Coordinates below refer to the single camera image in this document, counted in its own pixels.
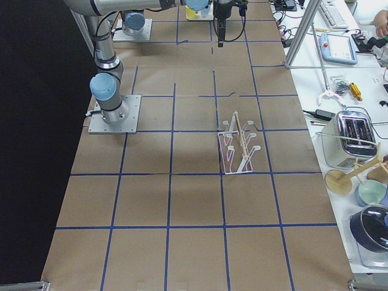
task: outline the toaster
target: toaster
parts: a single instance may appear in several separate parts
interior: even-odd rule
[[[352,168],[356,159],[363,163],[377,154],[372,123],[362,112],[338,112],[322,130],[323,153],[326,163],[338,169]]]

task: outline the yellow screwdriver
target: yellow screwdriver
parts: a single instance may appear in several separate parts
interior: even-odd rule
[[[358,90],[358,87],[354,83],[349,84],[349,89],[352,92],[352,95],[354,98],[356,98],[358,101],[362,101],[363,99],[361,98],[361,92]]]

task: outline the black curtain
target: black curtain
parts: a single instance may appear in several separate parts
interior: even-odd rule
[[[40,281],[96,73],[62,0],[0,1],[0,284]]]

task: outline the pot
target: pot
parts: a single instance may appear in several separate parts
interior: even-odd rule
[[[388,252],[388,207],[371,204],[350,218],[350,230],[365,249]]]

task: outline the white keyboard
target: white keyboard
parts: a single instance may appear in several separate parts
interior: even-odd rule
[[[343,31],[349,27],[339,13],[335,0],[322,0],[318,10],[332,31]]]

